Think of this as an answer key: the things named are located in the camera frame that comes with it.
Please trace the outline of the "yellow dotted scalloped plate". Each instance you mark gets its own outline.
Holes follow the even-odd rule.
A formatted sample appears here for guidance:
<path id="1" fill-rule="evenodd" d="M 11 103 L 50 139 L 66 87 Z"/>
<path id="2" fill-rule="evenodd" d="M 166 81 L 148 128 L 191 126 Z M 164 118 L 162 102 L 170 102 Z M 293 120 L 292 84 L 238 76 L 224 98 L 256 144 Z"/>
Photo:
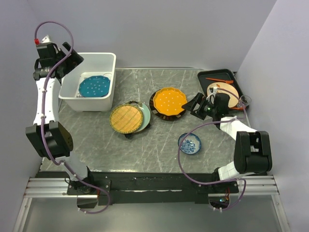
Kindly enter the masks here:
<path id="1" fill-rule="evenodd" d="M 164 87 L 157 91 L 153 98 L 156 110 L 166 116 L 176 116 L 184 111 L 187 103 L 186 95 L 174 87 Z"/>

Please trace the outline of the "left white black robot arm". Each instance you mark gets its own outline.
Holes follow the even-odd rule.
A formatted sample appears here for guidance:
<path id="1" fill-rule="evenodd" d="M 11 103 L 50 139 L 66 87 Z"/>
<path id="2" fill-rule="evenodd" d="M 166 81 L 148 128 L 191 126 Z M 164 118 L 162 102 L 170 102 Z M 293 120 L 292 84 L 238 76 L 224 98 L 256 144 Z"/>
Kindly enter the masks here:
<path id="1" fill-rule="evenodd" d="M 69 175 L 69 187 L 82 194 L 91 194 L 96 182 L 89 168 L 76 158 L 71 134 L 59 122 L 59 93 L 62 78 L 83 62 L 80 56 L 64 42 L 65 54 L 53 42 L 35 40 L 38 59 L 34 64 L 38 98 L 33 126 L 26 128 L 26 136 L 40 157 L 60 166 Z"/>

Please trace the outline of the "teal dotted scalloped plate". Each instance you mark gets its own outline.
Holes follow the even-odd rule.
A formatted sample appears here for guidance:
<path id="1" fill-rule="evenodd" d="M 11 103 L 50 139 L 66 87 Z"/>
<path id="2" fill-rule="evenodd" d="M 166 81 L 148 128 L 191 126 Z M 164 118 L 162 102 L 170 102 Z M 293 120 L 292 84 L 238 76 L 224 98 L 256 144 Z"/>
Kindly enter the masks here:
<path id="1" fill-rule="evenodd" d="M 84 79 L 79 84 L 79 94 L 84 98 L 104 97 L 109 93 L 111 81 L 103 75 L 95 75 Z"/>

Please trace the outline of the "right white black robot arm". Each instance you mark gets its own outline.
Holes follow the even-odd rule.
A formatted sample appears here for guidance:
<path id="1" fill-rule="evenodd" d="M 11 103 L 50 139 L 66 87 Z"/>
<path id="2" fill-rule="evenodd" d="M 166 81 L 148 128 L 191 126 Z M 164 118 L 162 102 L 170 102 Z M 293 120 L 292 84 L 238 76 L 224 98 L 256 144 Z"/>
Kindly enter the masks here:
<path id="1" fill-rule="evenodd" d="M 214 97 L 205 97 L 202 93 L 198 93 L 182 106 L 182 109 L 200 119 L 205 119 L 207 116 L 212 118 L 212 122 L 200 125 L 198 128 L 215 125 L 235 141 L 233 161 L 217 168 L 213 172 L 211 182 L 194 180 L 185 173 L 178 154 L 178 165 L 184 176 L 196 184 L 211 185 L 216 192 L 223 192 L 230 181 L 236 181 L 246 175 L 269 172 L 272 169 L 269 134 L 266 131 L 252 129 L 236 116 L 230 115 L 229 100 L 230 96 L 226 93 L 215 93 Z"/>

